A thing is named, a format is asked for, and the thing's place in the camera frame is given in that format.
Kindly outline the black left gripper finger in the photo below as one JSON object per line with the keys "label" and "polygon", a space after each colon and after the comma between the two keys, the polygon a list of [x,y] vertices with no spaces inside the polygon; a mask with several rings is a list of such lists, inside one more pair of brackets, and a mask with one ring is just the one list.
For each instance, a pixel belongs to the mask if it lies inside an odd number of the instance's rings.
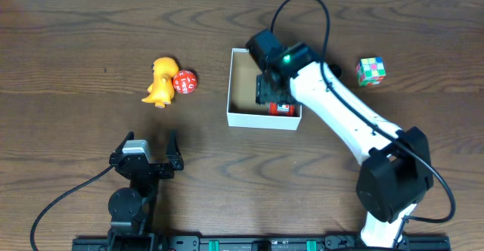
{"label": "black left gripper finger", "polygon": [[166,158],[171,163],[180,163],[182,161],[182,155],[178,148],[176,133],[174,130],[172,130],[169,134],[169,142],[166,148]]}
{"label": "black left gripper finger", "polygon": [[123,148],[127,141],[131,141],[134,139],[134,132],[128,132],[127,136],[123,139],[123,141],[118,145],[118,147],[114,150],[115,154],[123,154]]}

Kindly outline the red toy robot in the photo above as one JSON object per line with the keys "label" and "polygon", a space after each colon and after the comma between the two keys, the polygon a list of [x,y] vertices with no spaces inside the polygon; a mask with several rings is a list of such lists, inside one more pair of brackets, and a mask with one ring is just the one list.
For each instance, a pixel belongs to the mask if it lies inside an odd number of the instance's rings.
{"label": "red toy robot", "polygon": [[268,114],[270,116],[294,116],[295,106],[292,104],[276,104],[270,103],[268,105]]}

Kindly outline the white cardboard box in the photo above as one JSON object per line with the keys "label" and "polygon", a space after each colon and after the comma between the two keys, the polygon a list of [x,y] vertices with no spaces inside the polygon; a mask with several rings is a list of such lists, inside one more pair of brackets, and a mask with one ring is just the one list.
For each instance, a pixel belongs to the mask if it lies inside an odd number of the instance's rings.
{"label": "white cardboard box", "polygon": [[297,104],[293,116],[272,116],[268,105],[256,103],[256,77],[262,72],[245,48],[231,50],[226,115],[230,127],[297,130],[302,106]]}

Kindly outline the black round knob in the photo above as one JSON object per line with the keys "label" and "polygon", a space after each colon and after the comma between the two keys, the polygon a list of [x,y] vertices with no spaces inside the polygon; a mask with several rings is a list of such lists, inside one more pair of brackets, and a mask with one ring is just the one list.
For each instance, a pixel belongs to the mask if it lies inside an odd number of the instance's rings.
{"label": "black round knob", "polygon": [[342,69],[337,65],[337,64],[331,64],[329,66],[332,74],[337,78],[337,79],[340,79],[342,74],[343,74],[343,71]]}

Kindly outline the multicoloured puzzle cube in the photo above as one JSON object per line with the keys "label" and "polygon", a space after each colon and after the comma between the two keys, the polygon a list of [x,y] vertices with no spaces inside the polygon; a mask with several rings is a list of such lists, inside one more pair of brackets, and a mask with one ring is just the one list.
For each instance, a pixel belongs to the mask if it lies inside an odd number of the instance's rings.
{"label": "multicoloured puzzle cube", "polygon": [[362,58],[355,68],[355,73],[360,86],[378,85],[386,76],[383,58]]}

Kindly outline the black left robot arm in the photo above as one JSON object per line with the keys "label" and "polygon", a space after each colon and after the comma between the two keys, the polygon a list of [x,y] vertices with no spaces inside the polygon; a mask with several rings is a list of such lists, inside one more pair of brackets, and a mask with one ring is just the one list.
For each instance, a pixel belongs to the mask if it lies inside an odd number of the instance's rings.
{"label": "black left robot arm", "polygon": [[170,132],[166,158],[164,163],[153,163],[148,142],[136,140],[133,132],[110,155],[109,164],[129,180],[129,186],[115,191],[108,202],[108,250],[167,249],[166,239],[152,231],[152,224],[159,182],[184,169],[175,132]]}

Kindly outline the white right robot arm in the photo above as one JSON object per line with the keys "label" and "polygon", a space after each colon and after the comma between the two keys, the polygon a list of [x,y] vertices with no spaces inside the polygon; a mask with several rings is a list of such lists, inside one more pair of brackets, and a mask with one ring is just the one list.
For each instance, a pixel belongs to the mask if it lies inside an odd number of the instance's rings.
{"label": "white right robot arm", "polygon": [[284,46],[264,29],[246,47],[262,71],[256,102],[307,106],[358,161],[356,193],[367,212],[360,233],[363,244],[396,246],[402,240],[403,223],[433,186],[425,134],[416,127],[404,131],[375,113],[305,43]]}

